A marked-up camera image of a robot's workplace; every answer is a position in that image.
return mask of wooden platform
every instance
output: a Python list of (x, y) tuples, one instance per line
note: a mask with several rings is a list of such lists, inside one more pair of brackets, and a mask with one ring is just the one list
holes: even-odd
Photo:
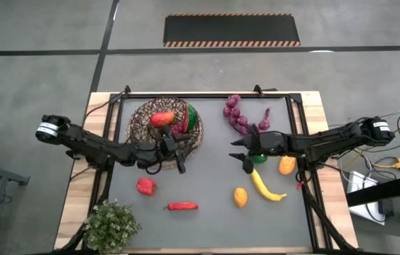
[[(236, 93), (254, 93), (236, 91)], [(284, 92), (266, 92), (271, 94), (287, 93)], [(321, 103), (320, 93), (317, 91), (294, 91), (294, 93), (301, 93), (303, 99), (304, 112), (307, 119), (309, 133), (315, 133), (328, 129), (326, 117)], [(92, 93), (87, 111), (100, 106), (108, 101), (111, 93)], [(116, 111), (113, 111), (112, 123), (109, 139), (112, 138), (114, 127), (116, 124)], [(104, 122), (106, 117), (107, 108), (103, 107), (94, 111), (85, 120), (84, 128), (97, 135), (102, 135), (104, 131)], [(298, 131), (301, 132), (302, 128), (299, 122), (299, 117), (296, 116), (296, 126)], [(336, 162), (330, 160), (329, 164), (336, 165)], [(72, 175), (87, 168), (85, 161), (76, 161), (72, 169)], [(60, 226), (55, 240), (54, 249), (63, 247), (71, 238), (71, 236), (78, 230), (87, 216), (89, 201), (91, 198), (91, 190), (93, 186), (95, 170), (91, 169), (87, 172), (77, 176), (71, 181), (67, 189), (65, 206), (63, 208)], [(357, 240), (355, 231), (352, 225), (351, 216), (348, 211), (348, 204), (345, 197), (345, 192), (340, 180), (340, 174), (327, 167), (318, 171), (318, 177), (323, 195), (323, 202), (326, 207), (326, 214), (331, 222), (335, 225), (337, 230), (344, 236), (344, 238), (354, 247), (357, 247)], [(319, 219), (315, 216), (316, 231), (318, 235), (318, 242), (320, 247), (324, 247), (323, 234)], [(123, 251), (123, 253), (157, 253), (157, 252), (170, 252), (170, 253), (300, 253), (310, 252), (311, 247), (255, 247), (255, 248), (220, 248), (220, 249), (131, 249)]]

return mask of potted plant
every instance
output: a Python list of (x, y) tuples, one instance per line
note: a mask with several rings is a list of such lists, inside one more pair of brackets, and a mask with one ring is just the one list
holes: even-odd
[(141, 230), (129, 205), (105, 200), (93, 207), (93, 213), (85, 220), (84, 241), (90, 249), (101, 254), (120, 253), (131, 238)]

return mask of gray floor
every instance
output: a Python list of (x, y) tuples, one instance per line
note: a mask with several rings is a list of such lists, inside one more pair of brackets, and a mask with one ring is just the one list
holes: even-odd
[[(0, 50), (99, 49), (110, 6), (111, 0), (0, 0)], [(164, 16), (193, 12), (290, 12), (303, 46), (400, 45), (400, 0), (122, 0), (109, 48), (161, 47)], [(65, 148), (38, 142), (34, 132), (43, 114), (81, 121), (96, 61), (0, 57), (0, 166), (31, 175), (28, 187), (9, 186), (14, 201), (0, 212), (0, 254), (52, 249), (72, 161)], [(343, 124), (400, 110), (400, 52), (108, 56), (99, 91), (126, 84), (134, 91), (255, 84), (318, 90), (328, 122)], [(400, 148), (369, 154), (373, 160), (388, 155), (400, 157)], [(361, 162), (349, 168), (364, 169)], [(395, 237), (357, 228), (357, 238), (369, 251), (400, 254)]]

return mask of black mat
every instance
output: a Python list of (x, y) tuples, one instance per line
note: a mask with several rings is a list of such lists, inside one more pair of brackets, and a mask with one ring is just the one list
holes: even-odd
[(172, 14), (165, 18), (164, 47), (281, 46), (300, 46), (289, 13)]

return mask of red pepper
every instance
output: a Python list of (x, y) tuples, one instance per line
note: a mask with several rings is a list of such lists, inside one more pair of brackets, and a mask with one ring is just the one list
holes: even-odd
[(135, 187), (143, 195), (153, 196), (156, 192), (157, 183), (149, 178), (139, 178)]
[(168, 210), (197, 210), (199, 206), (194, 202), (178, 202), (169, 203), (167, 205)]

